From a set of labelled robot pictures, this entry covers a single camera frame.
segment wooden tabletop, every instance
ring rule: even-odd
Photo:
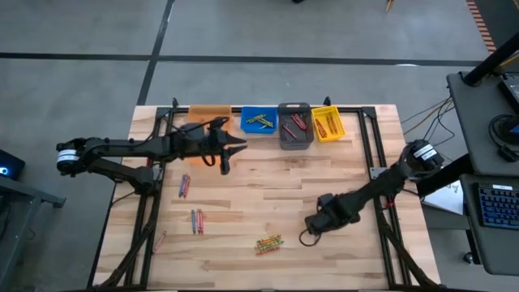
[[[405,146],[397,107],[374,105],[388,165]],[[145,139],[155,118],[156,106],[135,108],[129,137]],[[186,114],[175,114],[182,125]],[[279,134],[249,135],[240,130],[240,116],[231,119],[232,135],[247,139],[248,148],[231,158],[231,171],[220,175],[189,161],[167,165],[165,186],[157,224],[156,240],[167,236],[152,256],[148,288],[179,289],[383,289],[387,288],[384,262],[373,204],[360,212],[361,221],[323,234],[314,247],[299,243],[304,217],[315,213],[316,199],[325,193],[354,191],[368,183],[368,173],[357,114],[342,114],[346,136],[335,142],[317,140],[304,151],[284,151]],[[373,157],[374,140],[368,121]],[[125,158],[132,167],[144,165],[141,158]],[[183,174],[191,176],[186,199],[178,198]],[[114,200],[132,188],[121,184]],[[94,284],[103,282],[131,245],[139,197],[131,195],[111,209]],[[402,192],[397,211],[405,247],[425,273],[440,282],[429,234],[418,197]],[[205,215],[204,234],[191,228],[191,210]],[[255,242],[281,234],[279,251],[255,255]],[[135,277],[140,275],[141,251]],[[392,250],[397,279],[397,255]]]

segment blue keyboard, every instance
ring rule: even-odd
[[[519,229],[519,187],[479,183],[478,193],[483,225]]]

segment plastic tray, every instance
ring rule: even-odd
[[[263,124],[261,122],[247,122],[248,119],[254,118],[260,114],[267,114],[264,119],[271,122],[274,127],[265,127],[262,129],[261,127]],[[243,106],[241,128],[246,133],[272,134],[277,129],[277,108],[265,106]]]
[[[311,126],[311,107],[306,102],[282,103],[277,107],[279,114],[280,144],[283,150],[305,150],[314,141],[314,131]],[[303,131],[292,119],[292,114],[298,114],[307,125]],[[294,139],[283,128],[286,125],[297,137]]]
[[[313,109],[311,111],[312,114],[312,122],[314,124],[315,133],[317,134],[317,139],[319,142],[328,142],[328,141],[334,141],[338,140],[341,137],[344,137],[346,135],[346,131],[344,129],[344,126],[342,125],[341,121],[341,115],[339,114],[339,110],[335,105],[331,106],[324,106],[317,109]],[[333,133],[332,129],[330,129],[330,125],[328,124],[328,117],[332,119],[332,121],[335,123],[337,128],[337,133]],[[326,138],[321,136],[318,128],[317,128],[317,122],[319,121],[320,124],[323,126],[324,130],[326,131]]]

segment concrete floor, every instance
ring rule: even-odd
[[[166,0],[5,0],[0,52],[150,54]],[[480,60],[486,48],[464,0],[177,0],[161,54]],[[55,144],[75,137],[127,137],[147,62],[0,59],[0,147],[27,162],[23,181],[67,198],[45,206],[15,274],[14,289],[84,288],[114,185],[96,175],[62,178]],[[445,76],[467,67],[399,67],[159,62],[147,105],[277,104],[283,101],[397,104],[402,119],[448,97]],[[440,146],[455,159],[457,137]],[[413,122],[406,123],[409,129]],[[427,125],[406,136],[422,137]],[[431,139],[443,140],[438,129]],[[495,277],[461,262],[461,231],[431,230],[442,282],[452,288],[512,291],[519,278]]]

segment blue bin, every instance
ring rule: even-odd
[[[255,116],[260,114],[267,114],[265,119],[274,124],[274,127],[265,127],[263,129],[260,129],[263,126],[261,122],[247,122],[247,120],[254,118]],[[262,106],[243,106],[241,127],[246,133],[272,134],[277,129],[277,108]]]

